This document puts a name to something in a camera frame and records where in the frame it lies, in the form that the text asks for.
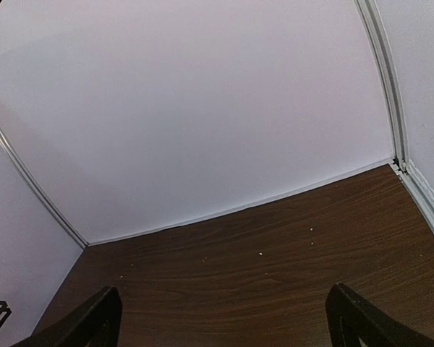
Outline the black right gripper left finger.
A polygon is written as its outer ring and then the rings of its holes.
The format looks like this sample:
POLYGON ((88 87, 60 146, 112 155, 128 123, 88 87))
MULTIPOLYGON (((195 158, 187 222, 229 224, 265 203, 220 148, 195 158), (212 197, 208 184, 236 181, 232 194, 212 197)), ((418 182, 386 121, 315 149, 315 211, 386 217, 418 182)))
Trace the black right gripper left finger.
POLYGON ((118 289, 105 286, 67 316, 16 346, 117 346, 122 319, 118 289))

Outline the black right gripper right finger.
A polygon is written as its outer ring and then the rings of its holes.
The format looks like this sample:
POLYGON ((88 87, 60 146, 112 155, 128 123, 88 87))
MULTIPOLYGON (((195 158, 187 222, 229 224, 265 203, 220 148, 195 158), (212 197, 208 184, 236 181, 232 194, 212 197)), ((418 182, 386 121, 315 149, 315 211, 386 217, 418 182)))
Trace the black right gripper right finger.
POLYGON ((331 287, 325 310, 332 346, 434 346, 343 283, 331 287))

